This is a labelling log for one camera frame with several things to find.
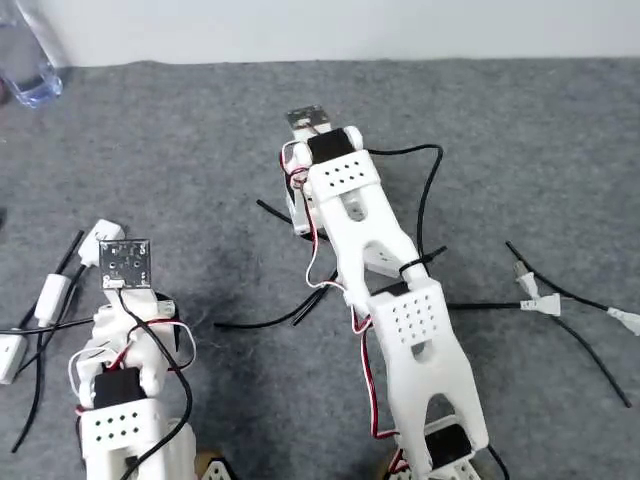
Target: white plastic bracket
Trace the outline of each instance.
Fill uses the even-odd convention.
[[[434,395],[451,403],[455,417],[447,421],[464,428],[473,450],[485,448],[489,436],[473,372],[451,328],[440,284],[427,278],[416,290],[397,297],[384,292],[369,305],[387,364],[387,396],[398,443],[413,478],[427,479],[432,471],[424,424]],[[428,425],[427,433],[447,426],[439,422]]]
[[[125,459],[140,456],[173,428],[153,398],[89,410],[81,417],[87,478],[113,480],[126,470]],[[138,480],[194,479],[195,436],[189,425],[138,468]]]

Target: perforated plastic part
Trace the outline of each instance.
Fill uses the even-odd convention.
[[[438,295],[438,285],[407,292],[399,297],[387,296],[384,303],[372,309],[374,318],[393,319],[393,332],[401,344],[412,347],[431,340],[438,334],[438,327],[444,328],[446,305]],[[385,336],[392,330],[385,329]]]
[[[156,443],[164,436],[162,404],[153,398],[90,410],[82,414],[82,451],[112,451]]]
[[[380,183],[380,177],[366,150],[314,165],[309,169],[313,198],[322,202],[366,185]]]

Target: white connector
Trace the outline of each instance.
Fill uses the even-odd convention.
[[[0,383],[10,385],[27,351],[23,335],[0,335]]]
[[[85,237],[78,249],[81,263],[86,267],[96,267],[100,261],[100,242],[103,240],[122,240],[124,230],[117,223],[100,219]]]
[[[554,317],[560,316],[560,294],[554,293],[546,297],[538,297],[533,300],[520,302],[520,309],[525,312],[540,312]]]
[[[533,272],[530,272],[522,262],[516,262],[513,269],[516,272],[516,282],[520,284],[522,290],[524,290],[530,298],[540,298],[538,284],[536,283]]]
[[[38,319],[38,327],[48,327],[56,321],[62,312],[64,299],[70,285],[71,280],[64,275],[56,273],[47,275],[33,313],[33,316]]]
[[[607,315],[617,318],[622,324],[631,330],[635,335],[640,336],[640,315],[637,313],[625,312],[617,308],[609,308]]]

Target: gray carpet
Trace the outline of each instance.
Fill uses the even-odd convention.
[[[0,108],[1,324],[15,324],[76,229],[98,217],[123,223],[152,239],[154,286],[178,300],[197,334],[188,376],[199,447],[221,449],[243,480],[373,478],[392,443],[368,435],[358,341],[338,295],[295,329],[213,327],[272,319],[309,293],[309,245],[254,202],[284,209],[283,112],[311,103],[336,125],[359,126],[372,148],[445,146],[425,237],[428,248],[449,246],[432,267],[448,299],[523,298],[503,244],[511,239],[567,288],[640,311],[640,61],[143,64],[74,70],[42,111]],[[376,163],[415,235],[432,158]],[[325,247],[317,275],[333,262]],[[92,271],[75,315],[103,302]],[[548,318],[453,314],[492,442],[515,479],[635,480],[640,339],[599,311],[565,305],[634,408]],[[17,455],[7,451],[34,372],[2,387],[0,478],[84,478],[66,365],[88,335],[81,327],[52,342],[40,416]],[[384,392],[377,348],[373,364]],[[181,411],[175,379],[163,397]],[[488,455],[478,461],[500,478]]]

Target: small circuit board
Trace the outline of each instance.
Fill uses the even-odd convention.
[[[101,241],[100,276],[103,290],[151,288],[150,241]]]
[[[287,122],[292,130],[300,130],[328,124],[329,116],[320,105],[311,105],[288,112]]]

